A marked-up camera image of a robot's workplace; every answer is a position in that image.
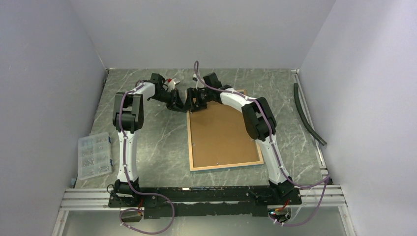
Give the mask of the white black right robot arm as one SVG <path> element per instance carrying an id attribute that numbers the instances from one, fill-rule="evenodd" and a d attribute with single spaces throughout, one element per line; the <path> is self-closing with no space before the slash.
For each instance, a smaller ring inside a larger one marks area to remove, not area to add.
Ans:
<path id="1" fill-rule="evenodd" d="M 202 86 L 187 90 L 184 110 L 192 113 L 204 110 L 208 102 L 214 101 L 241 112 L 245 129 L 250 138 L 260 146 L 266 163 L 271 188 L 270 197 L 276 204 L 284 203 L 295 185 L 280 157 L 276 120 L 267 100 L 264 97 L 249 97 L 229 85 L 222 85 L 214 72 L 203 77 L 199 72 L 195 72 L 193 80 Z"/>

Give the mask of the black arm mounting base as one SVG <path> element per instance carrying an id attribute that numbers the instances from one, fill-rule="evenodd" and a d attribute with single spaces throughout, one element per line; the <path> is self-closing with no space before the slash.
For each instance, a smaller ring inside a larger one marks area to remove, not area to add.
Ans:
<path id="1" fill-rule="evenodd" d="M 111 192 L 110 208 L 144 208 L 146 219 L 183 216 L 241 215 L 264 217 L 274 206 L 301 205 L 300 190 L 278 191 L 268 185 L 218 187 L 141 187 L 140 195 L 128 190 Z"/>

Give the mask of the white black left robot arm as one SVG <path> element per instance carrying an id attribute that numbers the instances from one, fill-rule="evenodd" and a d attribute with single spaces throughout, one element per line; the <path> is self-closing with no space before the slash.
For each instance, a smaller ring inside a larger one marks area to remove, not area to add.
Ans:
<path id="1" fill-rule="evenodd" d="M 141 193 L 137 170 L 137 140 L 144 125 L 144 106 L 154 99 L 168 109 L 181 111 L 184 107 L 176 84 L 179 79 L 165 79 L 153 73 L 149 80 L 139 80 L 126 92 L 117 92 L 114 100 L 113 125 L 119 137 L 119 171 L 114 184 L 114 195 L 133 207 L 140 202 Z"/>

